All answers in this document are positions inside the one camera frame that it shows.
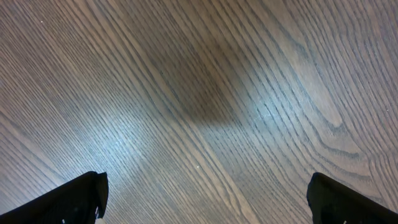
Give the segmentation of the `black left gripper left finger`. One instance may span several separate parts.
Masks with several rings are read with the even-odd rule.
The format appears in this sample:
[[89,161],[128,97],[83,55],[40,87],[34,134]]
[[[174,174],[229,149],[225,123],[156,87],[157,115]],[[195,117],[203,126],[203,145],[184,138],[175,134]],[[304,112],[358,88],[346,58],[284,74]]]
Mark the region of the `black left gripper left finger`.
[[108,202],[107,173],[89,171],[1,215],[1,223],[95,223]]

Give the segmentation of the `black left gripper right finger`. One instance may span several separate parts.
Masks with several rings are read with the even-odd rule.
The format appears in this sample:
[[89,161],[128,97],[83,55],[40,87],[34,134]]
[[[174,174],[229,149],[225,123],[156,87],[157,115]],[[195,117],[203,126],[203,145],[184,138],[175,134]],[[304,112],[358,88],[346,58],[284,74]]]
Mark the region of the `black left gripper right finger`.
[[351,188],[316,172],[307,188],[314,224],[397,224],[397,214]]

